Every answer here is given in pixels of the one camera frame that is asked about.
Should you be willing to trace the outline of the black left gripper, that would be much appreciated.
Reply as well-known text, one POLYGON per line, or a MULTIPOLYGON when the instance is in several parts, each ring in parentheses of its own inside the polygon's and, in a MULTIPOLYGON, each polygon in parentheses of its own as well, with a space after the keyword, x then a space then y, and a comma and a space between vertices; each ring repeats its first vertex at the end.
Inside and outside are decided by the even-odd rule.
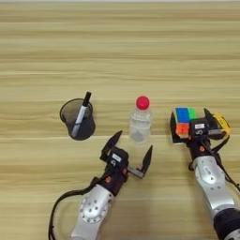
POLYGON ((121 135, 122 130, 111 136, 102 148, 100 155, 100 159, 107 163, 105 172, 109 174, 101 180, 99 184, 109 190, 113 196, 118 194, 120 188, 128 180, 129 173, 132 173, 138 178, 144 178, 150 166, 153 151, 153 146, 150 146, 143 158, 142 167, 140 169, 132 168, 129 166, 128 153, 125 150, 112 149, 117 144, 121 135))

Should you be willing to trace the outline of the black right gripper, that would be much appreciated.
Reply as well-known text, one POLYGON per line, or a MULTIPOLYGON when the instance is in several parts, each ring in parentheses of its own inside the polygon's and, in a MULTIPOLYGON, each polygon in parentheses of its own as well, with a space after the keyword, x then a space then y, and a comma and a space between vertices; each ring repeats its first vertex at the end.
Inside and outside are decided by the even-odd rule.
POLYGON ((173 143, 184 143, 190 151, 191 158, 211 156, 215 154, 225 143, 226 132, 218 129, 218 121, 206 108, 203 109, 205 119, 207 120, 209 129, 188 129, 183 130, 183 123, 177 122, 174 112, 170 118, 170 129, 173 143), (211 140, 223 140, 217 147, 211 147, 211 140))

